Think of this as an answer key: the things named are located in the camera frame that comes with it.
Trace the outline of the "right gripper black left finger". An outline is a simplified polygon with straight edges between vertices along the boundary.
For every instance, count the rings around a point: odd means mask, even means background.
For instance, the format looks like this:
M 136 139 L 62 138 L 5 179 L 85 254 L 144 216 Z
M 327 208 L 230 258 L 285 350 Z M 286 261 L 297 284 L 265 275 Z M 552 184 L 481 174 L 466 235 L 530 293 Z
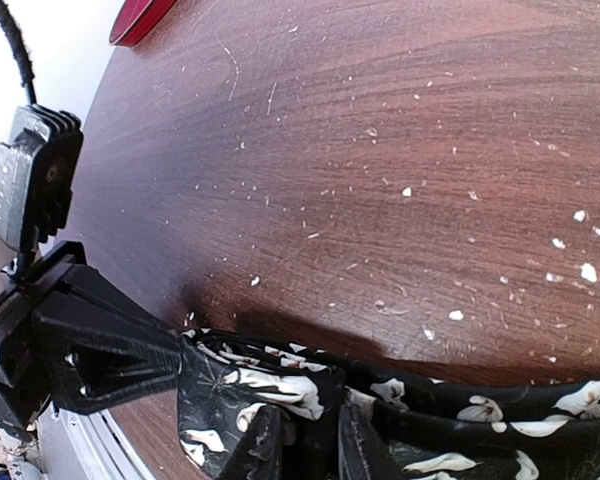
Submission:
M 241 439 L 232 451 L 219 479 L 279 480 L 283 467 L 283 415 L 280 408 L 254 403 L 236 419 Z

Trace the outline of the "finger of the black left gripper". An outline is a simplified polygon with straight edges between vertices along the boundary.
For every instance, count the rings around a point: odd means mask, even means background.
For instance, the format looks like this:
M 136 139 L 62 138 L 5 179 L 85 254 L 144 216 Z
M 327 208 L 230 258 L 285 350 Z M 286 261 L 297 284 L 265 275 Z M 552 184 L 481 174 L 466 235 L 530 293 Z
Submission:
M 94 268 L 70 267 L 32 326 L 62 409 L 92 414 L 177 386 L 177 335 Z

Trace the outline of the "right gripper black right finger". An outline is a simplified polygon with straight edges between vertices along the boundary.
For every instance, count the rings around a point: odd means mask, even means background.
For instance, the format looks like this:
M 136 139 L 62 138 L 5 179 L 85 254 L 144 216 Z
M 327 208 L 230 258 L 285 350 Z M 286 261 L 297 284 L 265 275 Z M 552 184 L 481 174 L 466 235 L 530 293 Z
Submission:
M 403 478 L 369 419 L 355 404 L 347 403 L 339 412 L 338 474 L 347 480 Z

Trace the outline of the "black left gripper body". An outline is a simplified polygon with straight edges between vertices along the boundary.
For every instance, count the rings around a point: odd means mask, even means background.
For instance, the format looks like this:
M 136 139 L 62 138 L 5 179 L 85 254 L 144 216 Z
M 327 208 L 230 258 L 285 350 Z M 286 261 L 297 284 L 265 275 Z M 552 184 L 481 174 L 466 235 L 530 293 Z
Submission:
M 0 294 L 0 429 L 27 440 L 28 427 L 45 410 L 52 391 L 32 318 L 36 307 L 72 265 L 84 265 L 79 242 L 62 241 L 17 274 L 7 266 Z

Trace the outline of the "black skull pattern tie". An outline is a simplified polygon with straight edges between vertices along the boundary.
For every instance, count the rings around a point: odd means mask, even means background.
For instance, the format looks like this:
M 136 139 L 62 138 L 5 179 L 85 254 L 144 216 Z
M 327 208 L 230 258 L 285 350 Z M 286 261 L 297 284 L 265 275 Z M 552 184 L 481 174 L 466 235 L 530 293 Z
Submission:
M 219 479 L 238 413 L 283 415 L 281 479 L 340 479 L 340 408 L 357 405 L 402 479 L 600 479 L 600 380 L 493 388 L 448 383 L 297 343 L 192 330 L 180 339 L 178 436 Z

